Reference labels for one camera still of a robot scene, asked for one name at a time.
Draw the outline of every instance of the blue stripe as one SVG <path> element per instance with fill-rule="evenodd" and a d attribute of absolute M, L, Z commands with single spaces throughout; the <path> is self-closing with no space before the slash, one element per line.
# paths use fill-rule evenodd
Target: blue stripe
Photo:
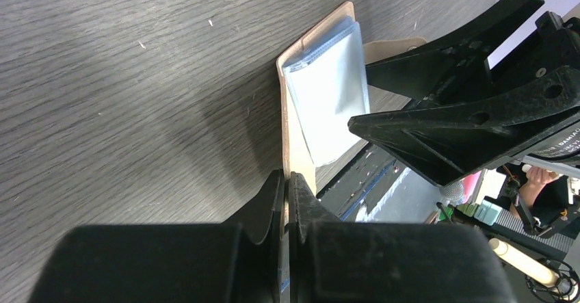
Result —
<path fill-rule="evenodd" d="M 387 166 L 385 166 L 381 170 L 381 172 L 379 174 L 377 174 L 377 176 L 375 176 L 375 178 L 369 183 L 369 185 L 367 186 L 367 188 L 365 188 L 365 190 L 363 191 L 362 195 L 360 195 L 360 197 L 352 204 L 352 206 L 341 216 L 341 221 L 346 220 L 346 218 L 348 218 L 352 214 L 352 212 L 354 212 L 354 210 L 356 209 L 356 207 L 360 204 L 360 202 L 363 201 L 363 199 L 365 199 L 367 197 L 367 195 L 375 187 L 375 185 L 377 184 L 377 182 L 379 182 L 379 180 L 388 172 L 388 170 L 391 167 L 393 167 L 393 165 L 395 165 L 395 162 L 396 162 L 396 160 L 394 160 L 393 162 L 391 162 L 390 164 L 388 164 Z"/>
<path fill-rule="evenodd" d="M 280 290 L 281 293 L 284 293 L 284 291 L 286 290 L 286 288 L 288 287 L 288 285 L 290 285 L 290 279 L 286 279 L 284 281 L 282 281 L 282 289 Z"/>

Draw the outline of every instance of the gray wood grain surface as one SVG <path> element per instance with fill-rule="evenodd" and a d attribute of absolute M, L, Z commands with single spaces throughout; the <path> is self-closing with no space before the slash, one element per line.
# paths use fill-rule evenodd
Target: gray wood grain surface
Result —
<path fill-rule="evenodd" d="M 256 194 L 281 167 L 274 60 L 343 1 L 0 0 L 0 302 L 74 226 L 219 222 Z M 350 1 L 368 42 L 432 40 L 494 0 Z"/>

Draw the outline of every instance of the person's arm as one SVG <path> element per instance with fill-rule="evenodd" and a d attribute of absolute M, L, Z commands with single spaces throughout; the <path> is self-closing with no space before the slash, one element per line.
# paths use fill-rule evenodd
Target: person's arm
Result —
<path fill-rule="evenodd" d="M 520 187 L 520 204 L 525 204 L 525 206 L 531 208 L 544 187 L 555 179 L 550 175 L 549 171 L 536 166 L 527 171 L 526 177 L 527 182 Z M 510 206 L 510 212 L 516 218 L 520 218 L 513 204 Z"/>

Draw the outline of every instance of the black plastic bracket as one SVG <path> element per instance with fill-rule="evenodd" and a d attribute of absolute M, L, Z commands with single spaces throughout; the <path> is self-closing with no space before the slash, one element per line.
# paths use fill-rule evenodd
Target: black plastic bracket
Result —
<path fill-rule="evenodd" d="M 580 20 L 547 12 L 492 70 L 486 61 L 543 3 L 500 0 L 442 38 L 368 65 L 370 85 L 418 102 L 353 117 L 350 131 L 441 186 L 525 155 L 576 165 Z"/>
<path fill-rule="evenodd" d="M 520 194 L 512 197 L 512 204 L 522 220 L 524 231 L 530 235 L 539 235 L 540 232 L 536 228 L 536 221 L 526 204 L 523 204 Z"/>

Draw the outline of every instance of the screw hole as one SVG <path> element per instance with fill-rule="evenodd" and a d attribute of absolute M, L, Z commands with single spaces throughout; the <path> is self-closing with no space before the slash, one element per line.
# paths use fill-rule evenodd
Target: screw hole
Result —
<path fill-rule="evenodd" d="M 562 93 L 563 89 L 564 87 L 561 86 L 560 84 L 552 85 L 551 87 L 547 88 L 546 91 L 544 91 L 544 96 L 547 99 L 557 98 Z"/>
<path fill-rule="evenodd" d="M 536 71 L 537 78 L 540 78 L 540 77 L 544 76 L 545 74 L 546 74 L 546 69 L 544 67 L 542 67 Z"/>
<path fill-rule="evenodd" d="M 489 120 L 489 114 L 486 112 L 479 112 L 471 115 L 469 121 L 476 125 L 483 125 Z"/>

